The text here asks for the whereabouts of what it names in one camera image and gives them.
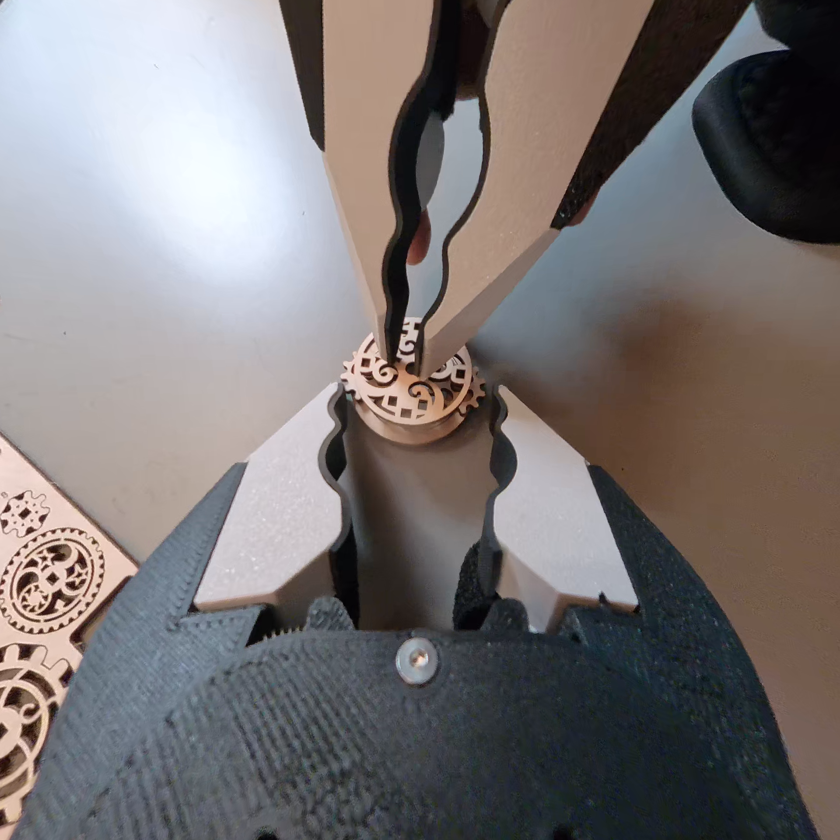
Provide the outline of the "wooden parts board round holes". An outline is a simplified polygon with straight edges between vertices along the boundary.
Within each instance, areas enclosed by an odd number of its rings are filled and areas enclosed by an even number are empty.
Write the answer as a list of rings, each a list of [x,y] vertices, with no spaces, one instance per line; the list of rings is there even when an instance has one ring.
[[[138,564],[5,437],[1,837],[11,837],[93,630]]]

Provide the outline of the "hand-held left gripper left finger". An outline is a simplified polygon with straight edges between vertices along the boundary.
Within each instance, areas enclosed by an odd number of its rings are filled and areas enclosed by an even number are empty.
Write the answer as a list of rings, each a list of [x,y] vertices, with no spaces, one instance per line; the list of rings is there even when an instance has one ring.
[[[340,383],[324,388],[248,457],[194,604],[306,615],[320,596],[354,614],[354,531],[340,485],[348,423]]]

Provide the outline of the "ornate wooden disc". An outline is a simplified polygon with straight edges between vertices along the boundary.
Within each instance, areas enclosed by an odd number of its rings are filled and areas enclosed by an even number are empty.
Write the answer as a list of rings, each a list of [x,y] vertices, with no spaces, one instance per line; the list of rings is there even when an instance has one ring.
[[[356,403],[367,405],[377,416],[398,424],[431,424],[457,412],[474,366],[466,346],[458,350],[427,378],[414,371],[420,318],[404,319],[395,362],[381,355],[370,333],[357,351],[356,369],[367,385]]]

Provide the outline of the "person's right hand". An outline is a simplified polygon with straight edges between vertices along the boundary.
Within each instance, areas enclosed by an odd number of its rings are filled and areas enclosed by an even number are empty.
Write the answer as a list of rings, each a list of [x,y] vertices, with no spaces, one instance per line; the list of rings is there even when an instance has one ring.
[[[413,240],[406,253],[406,265],[421,264],[428,254],[432,239],[432,226],[427,208],[421,212]]]

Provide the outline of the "wooden ring base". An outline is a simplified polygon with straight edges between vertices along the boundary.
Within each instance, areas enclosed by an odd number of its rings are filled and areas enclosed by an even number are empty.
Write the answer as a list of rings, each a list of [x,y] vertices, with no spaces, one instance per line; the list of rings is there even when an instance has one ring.
[[[384,420],[362,402],[355,402],[353,405],[360,420],[372,432],[395,444],[409,447],[426,446],[446,438],[466,419],[464,415],[454,412],[445,419],[434,423],[405,425]]]

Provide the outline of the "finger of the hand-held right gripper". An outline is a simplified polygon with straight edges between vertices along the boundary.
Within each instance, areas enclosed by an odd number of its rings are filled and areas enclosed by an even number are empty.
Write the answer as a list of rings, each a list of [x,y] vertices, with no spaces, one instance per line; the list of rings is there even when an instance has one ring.
[[[388,361],[408,303],[406,257],[421,216],[417,151],[441,14],[433,1],[322,4],[324,161]]]
[[[650,11],[649,1],[480,2],[479,183],[443,249],[423,323],[427,377],[471,340],[551,246],[561,199]]]

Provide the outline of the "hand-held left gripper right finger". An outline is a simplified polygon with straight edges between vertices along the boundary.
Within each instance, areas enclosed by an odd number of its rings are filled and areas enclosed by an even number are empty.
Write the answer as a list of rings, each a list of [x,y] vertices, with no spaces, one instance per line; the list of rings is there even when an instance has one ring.
[[[638,599],[589,464],[504,385],[493,395],[482,529],[482,585],[523,604],[533,632],[555,632],[570,606]]]

